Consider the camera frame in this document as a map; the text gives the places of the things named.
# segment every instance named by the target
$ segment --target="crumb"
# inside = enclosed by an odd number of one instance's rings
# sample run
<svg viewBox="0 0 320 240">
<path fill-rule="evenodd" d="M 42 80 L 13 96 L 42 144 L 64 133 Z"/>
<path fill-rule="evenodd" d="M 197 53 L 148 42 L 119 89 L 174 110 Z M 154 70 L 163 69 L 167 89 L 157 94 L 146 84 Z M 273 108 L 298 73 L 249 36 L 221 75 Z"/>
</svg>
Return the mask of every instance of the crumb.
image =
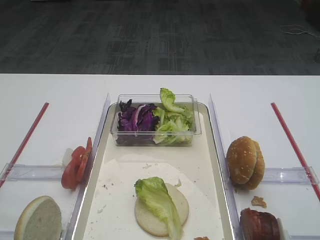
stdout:
<svg viewBox="0 0 320 240">
<path fill-rule="evenodd" d="M 264 209 L 267 208 L 267 203 L 264 201 L 263 197 L 254 196 L 254 198 L 251 200 L 252 206 L 260 206 Z"/>
<path fill-rule="evenodd" d="M 209 238 L 207 236 L 203 236 L 203 237 L 195 237 L 194 240 L 209 240 Z"/>
</svg>

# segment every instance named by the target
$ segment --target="ham slice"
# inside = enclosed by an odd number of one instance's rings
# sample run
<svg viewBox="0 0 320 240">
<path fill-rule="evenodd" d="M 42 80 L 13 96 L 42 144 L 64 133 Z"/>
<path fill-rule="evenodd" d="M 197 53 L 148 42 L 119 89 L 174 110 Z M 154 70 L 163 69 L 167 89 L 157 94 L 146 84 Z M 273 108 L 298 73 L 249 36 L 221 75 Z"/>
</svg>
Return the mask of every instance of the ham slice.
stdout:
<svg viewBox="0 0 320 240">
<path fill-rule="evenodd" d="M 241 211 L 240 225 L 245 240 L 280 240 L 278 222 L 271 213 L 246 208 Z"/>
</svg>

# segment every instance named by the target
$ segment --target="red stick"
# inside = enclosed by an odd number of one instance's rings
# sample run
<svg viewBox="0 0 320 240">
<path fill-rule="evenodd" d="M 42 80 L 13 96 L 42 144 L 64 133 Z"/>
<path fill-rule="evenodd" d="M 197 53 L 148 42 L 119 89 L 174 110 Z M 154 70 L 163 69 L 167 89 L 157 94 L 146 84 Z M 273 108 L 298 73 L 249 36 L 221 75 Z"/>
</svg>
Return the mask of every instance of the red stick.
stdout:
<svg viewBox="0 0 320 240">
<path fill-rule="evenodd" d="M 24 137 L 22 143 L 20 144 L 18 150 L 16 151 L 16 153 L 14 154 L 10 164 L 9 164 L 9 167 L 8 169 L 6 170 L 5 174 L 3 175 L 3 178 L 2 180 L 0 180 L 0 188 L 2 187 L 2 185 L 5 183 L 6 181 L 6 178 L 8 177 L 11 169 L 13 168 L 13 166 L 15 165 L 16 161 L 18 160 L 20 154 L 22 153 L 23 149 L 25 148 L 29 138 L 31 137 L 32 133 L 34 132 L 36 126 L 38 125 L 38 123 L 40 122 L 40 119 L 42 118 L 42 116 L 44 115 L 45 111 L 47 110 L 49 106 L 49 103 L 46 102 L 41 111 L 39 112 L 38 116 L 36 117 L 36 119 L 34 120 L 32 126 L 30 127 L 28 133 L 26 134 L 26 136 Z"/>
<path fill-rule="evenodd" d="M 295 154 L 297 155 L 298 159 L 300 160 L 300 163 L 302 165 L 302 167 L 306 168 L 306 174 L 307 176 L 309 177 L 310 179 L 310 182 L 312 183 L 312 187 L 314 189 L 314 192 L 316 194 L 316 196 L 318 197 L 319 201 L 320 201 L 320 189 L 319 189 L 319 185 L 317 184 L 314 184 L 315 180 L 314 180 L 314 176 L 311 174 L 311 172 L 309 171 L 309 169 L 307 168 L 308 167 L 308 164 L 304 158 L 304 156 L 302 155 L 294 137 L 291 135 L 291 132 L 285 122 L 285 120 L 283 119 L 283 117 L 281 116 L 281 113 L 279 111 L 279 109 L 277 108 L 276 104 L 274 102 L 271 103 L 271 106 L 277 116 L 277 118 L 279 119 L 279 122 L 281 123 L 282 125 L 282 128 L 286 134 L 286 136 L 288 137 L 292 147 L 293 147 L 293 150 L 295 151 Z"/>
</svg>

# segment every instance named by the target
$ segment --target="tomato slice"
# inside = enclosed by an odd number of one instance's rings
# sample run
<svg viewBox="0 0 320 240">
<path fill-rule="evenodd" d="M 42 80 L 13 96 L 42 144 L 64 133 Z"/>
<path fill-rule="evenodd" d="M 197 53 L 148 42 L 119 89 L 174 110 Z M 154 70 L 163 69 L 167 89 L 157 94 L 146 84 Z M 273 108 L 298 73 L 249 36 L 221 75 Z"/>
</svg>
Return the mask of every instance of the tomato slice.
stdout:
<svg viewBox="0 0 320 240">
<path fill-rule="evenodd" d="M 80 157 L 82 154 L 85 153 L 85 148 L 83 146 L 78 146 L 71 154 L 71 156 L 74 157 Z"/>
<path fill-rule="evenodd" d="M 65 189 L 75 189 L 82 181 L 89 155 L 92 151 L 92 140 L 88 137 L 86 148 L 78 146 L 72 153 L 72 160 L 63 171 L 61 184 Z"/>
<path fill-rule="evenodd" d="M 79 166 L 76 166 L 76 162 L 72 159 L 63 171 L 61 178 L 61 185 L 65 189 L 75 189 L 78 185 L 76 180 L 76 170 Z"/>
<path fill-rule="evenodd" d="M 91 151 L 92 151 L 92 141 L 91 141 L 91 137 L 88 137 L 88 141 L 86 142 L 85 152 L 82 155 L 81 164 L 80 164 L 79 170 L 78 170 L 78 172 L 76 173 L 76 176 L 75 176 L 75 179 L 78 182 L 81 182 L 82 179 L 83 179 L 83 176 L 85 174 L 85 169 L 86 169 L 86 166 L 87 166 L 87 162 L 88 162 L 88 158 L 89 158 L 89 155 L 90 155 Z"/>
</svg>

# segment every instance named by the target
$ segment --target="floor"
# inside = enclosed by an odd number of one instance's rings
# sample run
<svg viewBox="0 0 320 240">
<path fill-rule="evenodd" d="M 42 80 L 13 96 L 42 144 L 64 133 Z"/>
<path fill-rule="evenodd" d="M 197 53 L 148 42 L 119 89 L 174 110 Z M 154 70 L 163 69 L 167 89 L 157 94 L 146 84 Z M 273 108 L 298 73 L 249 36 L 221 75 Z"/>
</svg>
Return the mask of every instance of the floor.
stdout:
<svg viewBox="0 0 320 240">
<path fill-rule="evenodd" d="M 0 0 L 0 73 L 320 75 L 293 0 Z"/>
</svg>

